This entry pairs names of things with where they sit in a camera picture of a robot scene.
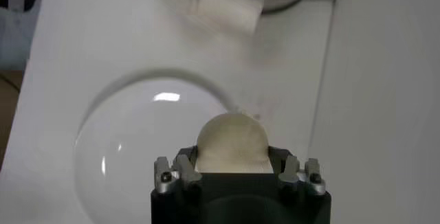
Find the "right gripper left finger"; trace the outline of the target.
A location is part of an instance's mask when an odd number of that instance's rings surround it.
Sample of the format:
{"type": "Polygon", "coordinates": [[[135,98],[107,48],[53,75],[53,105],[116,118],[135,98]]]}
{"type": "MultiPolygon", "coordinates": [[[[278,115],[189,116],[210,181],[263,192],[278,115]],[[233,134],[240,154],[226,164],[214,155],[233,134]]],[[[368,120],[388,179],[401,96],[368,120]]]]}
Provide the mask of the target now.
{"type": "Polygon", "coordinates": [[[197,147],[182,148],[172,164],[166,157],[158,157],[154,162],[154,186],[159,194],[169,194],[180,185],[184,190],[199,186],[202,174],[196,171],[197,147]]]}

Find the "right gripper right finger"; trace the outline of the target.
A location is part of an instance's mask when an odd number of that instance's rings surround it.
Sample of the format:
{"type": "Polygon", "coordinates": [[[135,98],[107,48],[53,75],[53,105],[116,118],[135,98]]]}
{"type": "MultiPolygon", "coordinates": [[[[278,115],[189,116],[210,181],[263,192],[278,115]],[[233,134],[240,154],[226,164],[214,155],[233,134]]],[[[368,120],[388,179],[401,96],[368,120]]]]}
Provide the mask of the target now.
{"type": "Polygon", "coordinates": [[[318,159],[309,158],[301,168],[297,156],[287,149],[269,146],[267,153],[281,188],[289,188],[297,192],[302,184],[310,195],[326,193],[326,182],[322,178],[318,159]]]}

